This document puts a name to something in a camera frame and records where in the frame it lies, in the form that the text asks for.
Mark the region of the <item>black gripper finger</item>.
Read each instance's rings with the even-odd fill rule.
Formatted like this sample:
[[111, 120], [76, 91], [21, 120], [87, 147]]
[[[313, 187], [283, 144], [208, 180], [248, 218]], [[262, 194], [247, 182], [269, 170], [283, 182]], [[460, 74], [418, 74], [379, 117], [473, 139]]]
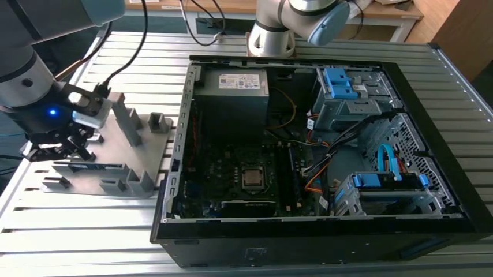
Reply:
[[76, 153], [84, 161], [92, 161], [95, 159], [95, 154], [87, 150], [87, 142], [88, 139], [93, 137], [93, 128], [79, 123], [71, 123], [68, 126], [68, 139], [75, 146], [73, 153]]
[[63, 136], [27, 136], [27, 139], [20, 154], [29, 162], [63, 160], [72, 153], [72, 142]]

